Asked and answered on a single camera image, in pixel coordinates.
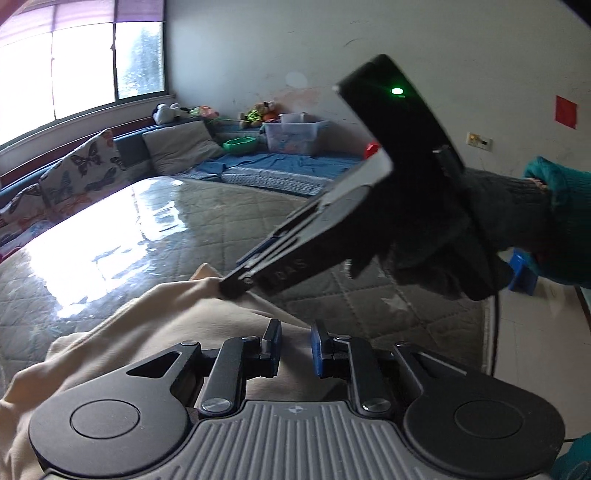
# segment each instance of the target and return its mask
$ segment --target grey pillow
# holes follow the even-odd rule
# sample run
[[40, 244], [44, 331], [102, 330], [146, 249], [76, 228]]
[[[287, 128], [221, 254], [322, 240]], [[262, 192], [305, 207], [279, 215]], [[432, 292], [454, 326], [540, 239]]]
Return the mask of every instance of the grey pillow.
[[208, 158], [224, 155], [203, 122], [189, 122], [142, 134], [155, 170], [174, 175]]

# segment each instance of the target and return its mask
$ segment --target green sweater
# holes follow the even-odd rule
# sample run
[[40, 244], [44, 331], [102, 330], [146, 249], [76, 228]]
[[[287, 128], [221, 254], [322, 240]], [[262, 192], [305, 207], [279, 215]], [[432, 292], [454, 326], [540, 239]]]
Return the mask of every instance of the green sweater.
[[591, 288], [591, 173], [538, 157], [524, 177], [543, 181], [552, 192], [552, 244], [528, 266], [538, 275], [567, 285]]

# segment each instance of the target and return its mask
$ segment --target wall stain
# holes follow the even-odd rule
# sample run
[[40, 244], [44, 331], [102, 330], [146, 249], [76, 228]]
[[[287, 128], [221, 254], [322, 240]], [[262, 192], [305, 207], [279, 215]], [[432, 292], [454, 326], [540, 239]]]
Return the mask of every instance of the wall stain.
[[316, 106], [320, 102], [321, 87], [313, 88], [287, 88], [272, 95], [273, 100], [286, 107], [292, 106]]

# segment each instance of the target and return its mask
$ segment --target grey mattress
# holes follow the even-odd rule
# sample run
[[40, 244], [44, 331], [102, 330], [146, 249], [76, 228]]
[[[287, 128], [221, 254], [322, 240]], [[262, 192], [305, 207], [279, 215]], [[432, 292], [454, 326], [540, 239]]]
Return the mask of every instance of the grey mattress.
[[[159, 177], [42, 234], [0, 264], [0, 389], [42, 361], [57, 337], [90, 330], [158, 283], [187, 280], [204, 262], [229, 272], [304, 202]], [[335, 267], [270, 300], [307, 323], [323, 319], [332, 332], [363, 336], [380, 348], [408, 340], [475, 368], [485, 363], [482, 303], [397, 287], [376, 264], [355, 281]]]

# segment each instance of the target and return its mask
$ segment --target wall switch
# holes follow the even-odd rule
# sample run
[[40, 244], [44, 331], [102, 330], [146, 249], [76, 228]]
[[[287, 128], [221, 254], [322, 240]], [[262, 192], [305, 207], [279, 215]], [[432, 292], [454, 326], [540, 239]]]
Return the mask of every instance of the wall switch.
[[466, 143], [471, 147], [481, 148], [488, 151], [492, 150], [492, 140], [490, 138], [482, 137], [471, 132], [468, 132]]

